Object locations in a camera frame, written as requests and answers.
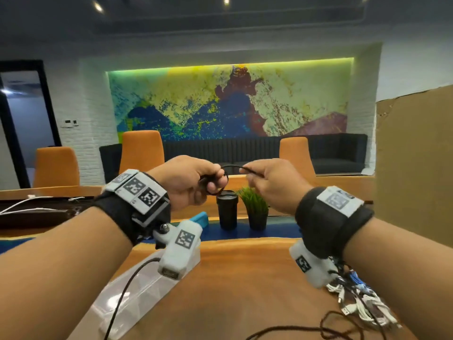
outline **person's left arm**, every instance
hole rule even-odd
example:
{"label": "person's left arm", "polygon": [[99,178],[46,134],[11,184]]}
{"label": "person's left arm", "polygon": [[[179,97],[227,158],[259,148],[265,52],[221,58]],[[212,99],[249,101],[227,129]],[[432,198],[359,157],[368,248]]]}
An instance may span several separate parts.
{"label": "person's left arm", "polygon": [[[148,172],[168,192],[172,210],[202,204],[200,176],[219,165],[176,157]],[[0,255],[0,340],[66,339],[127,258],[132,244],[96,207]]]}

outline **artificial grass plant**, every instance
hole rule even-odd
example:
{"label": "artificial grass plant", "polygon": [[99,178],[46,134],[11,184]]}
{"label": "artificial grass plant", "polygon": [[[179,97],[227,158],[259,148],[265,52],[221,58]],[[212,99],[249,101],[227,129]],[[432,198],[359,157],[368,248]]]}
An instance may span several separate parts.
{"label": "artificial grass plant", "polygon": [[255,192],[254,188],[243,187],[236,194],[241,197],[244,202],[247,212],[253,214],[267,214],[269,209],[266,201],[262,196]]}

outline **glass door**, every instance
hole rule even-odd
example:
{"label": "glass door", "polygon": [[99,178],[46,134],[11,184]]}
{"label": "glass door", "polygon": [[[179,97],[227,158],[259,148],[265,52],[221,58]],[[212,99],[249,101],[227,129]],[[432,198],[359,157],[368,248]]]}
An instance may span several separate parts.
{"label": "glass door", "polygon": [[0,91],[0,118],[14,171],[20,188],[29,188],[36,150],[61,145],[42,61],[0,62]]}

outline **colorful abstract painting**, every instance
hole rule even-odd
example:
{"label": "colorful abstract painting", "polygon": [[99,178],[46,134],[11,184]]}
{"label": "colorful abstract painting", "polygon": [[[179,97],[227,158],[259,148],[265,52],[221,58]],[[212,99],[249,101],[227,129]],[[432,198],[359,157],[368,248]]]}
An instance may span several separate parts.
{"label": "colorful abstract painting", "polygon": [[346,131],[353,59],[109,72],[121,140],[158,130],[162,140]]}

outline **black door frame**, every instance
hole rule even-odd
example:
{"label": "black door frame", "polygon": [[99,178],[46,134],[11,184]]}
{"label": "black door frame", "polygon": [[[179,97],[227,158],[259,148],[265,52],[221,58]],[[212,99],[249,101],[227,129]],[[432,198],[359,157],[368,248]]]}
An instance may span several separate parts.
{"label": "black door frame", "polygon": [[[19,71],[37,71],[39,82],[41,84],[42,96],[46,105],[47,115],[49,117],[50,128],[54,137],[55,146],[61,146],[60,135],[58,132],[57,121],[55,120],[54,109],[50,100],[50,92],[47,85],[46,75],[44,73],[44,63],[41,60],[20,60],[20,61],[0,61],[0,73],[2,72],[19,72]],[[3,82],[0,78],[0,89],[3,89]],[[16,130],[9,109],[8,99],[5,94],[0,93],[0,119],[3,125],[6,142],[8,143],[11,158],[13,160],[14,170],[16,171],[17,180],[20,188],[30,188],[30,182],[25,167],[24,158],[17,138]]]}

